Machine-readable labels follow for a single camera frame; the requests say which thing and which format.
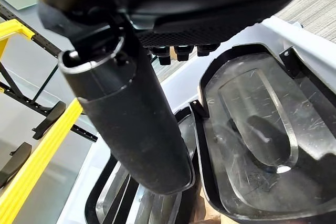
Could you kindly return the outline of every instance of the gray carpet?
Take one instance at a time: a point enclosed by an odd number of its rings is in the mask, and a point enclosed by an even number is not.
[[[336,42],[336,0],[294,0],[276,16],[298,21],[311,33]]]

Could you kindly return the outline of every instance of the yellow ladder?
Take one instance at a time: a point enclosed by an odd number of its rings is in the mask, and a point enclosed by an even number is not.
[[[31,39],[34,33],[19,21],[12,19],[0,24],[0,59],[7,41],[15,33]],[[31,190],[39,180],[51,158],[60,147],[83,109],[74,99],[63,115],[50,128],[36,150],[16,174],[0,197],[0,223],[11,224],[19,213]]]

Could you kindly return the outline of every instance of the black cylindrical tube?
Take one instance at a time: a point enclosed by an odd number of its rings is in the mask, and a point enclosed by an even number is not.
[[[132,39],[117,47],[117,56],[78,66],[64,53],[60,69],[131,176],[157,194],[188,189],[194,180],[188,151],[146,53]]]

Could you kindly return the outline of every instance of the clear plastic cover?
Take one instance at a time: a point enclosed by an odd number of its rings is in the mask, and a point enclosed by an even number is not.
[[[300,90],[316,89],[308,82],[256,54],[225,63],[205,87],[208,149],[231,214],[309,216],[334,206],[336,140]]]

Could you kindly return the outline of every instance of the black clip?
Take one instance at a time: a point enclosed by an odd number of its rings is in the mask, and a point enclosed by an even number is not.
[[[44,133],[60,118],[65,112],[66,104],[62,101],[56,103],[47,117],[32,131],[35,132],[33,139],[39,140],[43,137]]]
[[[20,170],[31,152],[31,145],[24,142],[18,149],[10,153],[10,156],[12,156],[11,159],[0,170],[0,188],[5,186],[7,181]]]
[[[209,113],[203,108],[203,106],[201,105],[199,100],[192,101],[190,103],[190,107],[191,107],[192,111],[197,112],[197,114],[201,118],[209,118],[210,117]]]
[[[300,71],[300,60],[294,47],[287,48],[279,54],[280,59],[285,65],[285,70],[291,78],[298,76]]]

